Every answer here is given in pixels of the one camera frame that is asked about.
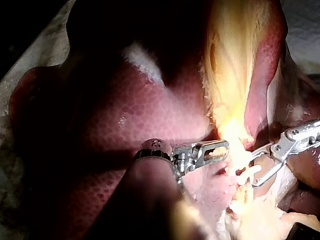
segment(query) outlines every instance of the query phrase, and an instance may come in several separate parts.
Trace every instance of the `dark background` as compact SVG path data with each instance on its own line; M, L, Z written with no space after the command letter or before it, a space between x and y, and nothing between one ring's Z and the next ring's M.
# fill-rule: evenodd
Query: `dark background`
M0 80L66 2L0 1Z

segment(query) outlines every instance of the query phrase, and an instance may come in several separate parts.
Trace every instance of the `metal forceps jaw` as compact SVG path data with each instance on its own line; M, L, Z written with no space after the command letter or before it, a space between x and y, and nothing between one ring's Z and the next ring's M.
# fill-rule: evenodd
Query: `metal forceps jaw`
M274 160L274 165L261 177L254 179L252 187L257 189L264 185L287 163L288 156L299 144L299 141L287 138L286 132L281 133L280 140L277 143L268 143L252 152L252 160L262 155L268 155Z
M285 164L290 155L297 155L310 148L320 147L320 120L310 120L304 124L288 128L280 135L277 143L268 143L254 152L252 160L267 154L274 160L274 165L262 177L255 179L253 188L261 187L274 176Z
M171 161L181 176L209 164L223 162L229 154L225 140L199 141L172 146Z

